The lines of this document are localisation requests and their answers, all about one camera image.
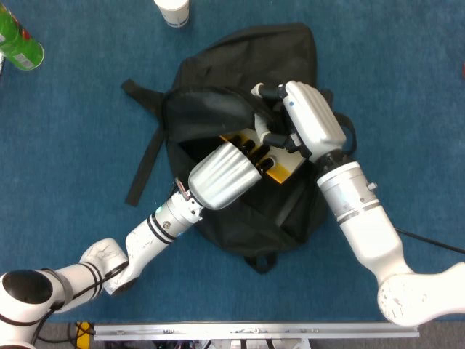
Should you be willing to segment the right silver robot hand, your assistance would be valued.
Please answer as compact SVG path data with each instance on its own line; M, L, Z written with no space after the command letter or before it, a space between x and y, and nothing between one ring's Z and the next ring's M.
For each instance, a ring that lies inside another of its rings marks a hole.
M283 103L290 118L287 135L279 135L263 116L255 115L255 131L265 145L300 151L313 164L332 151L340 151L346 136L324 96L314 87L300 81L280 85L258 83L251 94L261 99L277 99Z

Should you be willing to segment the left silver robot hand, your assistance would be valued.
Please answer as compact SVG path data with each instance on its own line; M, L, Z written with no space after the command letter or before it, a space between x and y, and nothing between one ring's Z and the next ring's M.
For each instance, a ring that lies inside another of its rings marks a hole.
M204 208L229 206L262 180L261 172L233 143L222 143L195 165L188 176L193 198Z

